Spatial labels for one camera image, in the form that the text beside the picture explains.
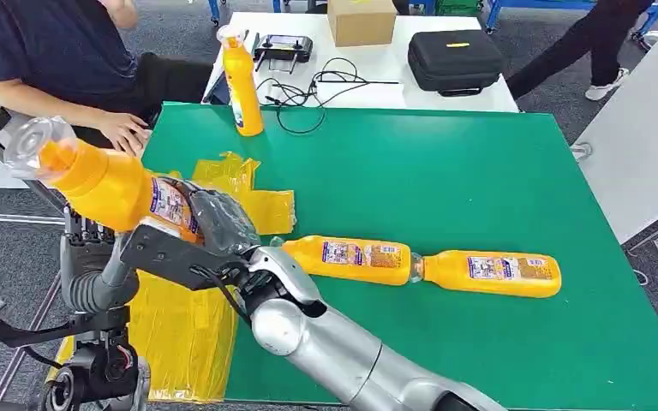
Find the black zipper case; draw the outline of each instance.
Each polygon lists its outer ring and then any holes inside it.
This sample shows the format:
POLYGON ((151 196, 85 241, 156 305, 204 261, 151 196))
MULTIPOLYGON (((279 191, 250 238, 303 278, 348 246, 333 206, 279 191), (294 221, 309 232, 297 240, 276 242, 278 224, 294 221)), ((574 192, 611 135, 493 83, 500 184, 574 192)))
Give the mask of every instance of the black zipper case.
POLYGON ((504 66, 503 55, 482 30, 415 33, 407 60, 422 90, 446 97, 480 93, 504 66))

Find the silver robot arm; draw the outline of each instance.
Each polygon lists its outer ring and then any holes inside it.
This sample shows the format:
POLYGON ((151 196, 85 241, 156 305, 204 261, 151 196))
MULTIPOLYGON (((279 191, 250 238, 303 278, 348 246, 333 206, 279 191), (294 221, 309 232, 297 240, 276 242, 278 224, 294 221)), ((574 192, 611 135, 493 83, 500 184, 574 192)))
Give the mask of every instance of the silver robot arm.
POLYGON ((248 270, 270 271, 291 296, 267 299, 250 313, 258 344, 342 403, 359 411, 505 411, 475 388, 404 358, 326 304, 283 249, 257 248, 248 270))
POLYGON ((258 344, 359 411, 505 411, 469 385, 407 360, 326 304, 289 254, 259 245, 248 215, 230 196, 173 183, 188 199, 204 243, 141 225, 122 252, 127 266, 189 289, 219 287, 258 344))

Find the gray carpet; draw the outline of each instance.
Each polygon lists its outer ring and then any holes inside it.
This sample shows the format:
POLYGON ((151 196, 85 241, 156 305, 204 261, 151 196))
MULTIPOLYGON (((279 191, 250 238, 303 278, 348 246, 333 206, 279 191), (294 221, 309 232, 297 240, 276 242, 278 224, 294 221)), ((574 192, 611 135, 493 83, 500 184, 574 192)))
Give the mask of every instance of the gray carpet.
MULTIPOLYGON (((272 11, 268 0, 229 0, 222 7, 221 21, 227 22, 232 10, 272 11)), ((215 27, 209 21, 205 0, 186 3, 181 0, 137 0, 141 9, 141 23, 124 35, 128 47, 136 53, 153 51, 165 56, 186 57, 212 62, 218 51, 215 27)), ((302 2, 291 4, 294 11, 302 11, 302 2)), ((573 11, 540 11, 507 9, 501 13, 499 31, 493 35, 499 48, 509 60, 509 70, 519 69, 532 56, 557 39, 583 13, 573 11)), ((635 45, 625 45, 620 60, 633 68, 642 57, 635 45)), ((569 141, 574 141, 603 102, 591 103, 583 98, 589 85, 589 61, 584 58, 563 73, 519 101, 522 109, 553 113, 569 141)), ((27 212, 45 215, 51 211, 34 194, 21 190, 0 190, 0 212, 27 212)), ((34 227, 0 223, 0 297, 9 303, 4 317, 14 325, 27 326, 40 299, 57 270, 57 238, 54 227, 34 227)), ((649 276, 645 287, 658 313, 658 254, 652 246, 639 250, 631 259, 632 265, 649 276)), ((49 325, 67 317, 63 304, 57 299, 48 318, 49 325)), ((45 344, 39 350, 48 355, 56 351, 55 344, 45 344)), ((11 350, 0 345, 0 375, 5 369, 11 350)), ((26 403, 32 400, 44 377, 45 369, 27 359, 15 379, 7 399, 26 403)), ((269 406, 255 404, 222 404, 191 406, 183 404, 152 404, 150 409, 177 410, 292 410, 314 409, 297 406, 269 406)))

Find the green table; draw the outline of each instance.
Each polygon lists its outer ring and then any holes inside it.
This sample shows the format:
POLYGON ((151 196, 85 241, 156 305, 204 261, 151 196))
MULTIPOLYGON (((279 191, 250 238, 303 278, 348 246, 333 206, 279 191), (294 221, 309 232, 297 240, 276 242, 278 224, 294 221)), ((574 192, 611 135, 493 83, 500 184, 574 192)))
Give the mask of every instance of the green table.
MULTIPOLYGON (((314 109, 287 111, 291 127, 314 109)), ((224 151, 261 161, 256 188, 296 191, 309 234, 447 249, 547 253, 563 286, 537 300, 315 278, 327 302, 421 366, 508 408, 658 410, 658 320, 553 118, 537 114, 331 109, 308 135, 240 137, 225 107, 168 105, 144 157, 192 174, 224 151)), ((245 325, 227 399, 336 400, 245 325)))

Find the person's hand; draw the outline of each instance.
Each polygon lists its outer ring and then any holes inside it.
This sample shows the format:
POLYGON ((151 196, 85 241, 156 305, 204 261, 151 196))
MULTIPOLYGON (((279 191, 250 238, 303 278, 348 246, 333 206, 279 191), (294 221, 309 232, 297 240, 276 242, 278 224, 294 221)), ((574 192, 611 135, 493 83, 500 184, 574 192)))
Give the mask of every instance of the person's hand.
POLYGON ((142 151, 150 138, 150 131, 145 127, 147 123, 141 118, 128 113, 104 111, 97 120, 97 129, 111 141, 115 150, 133 157, 142 151))

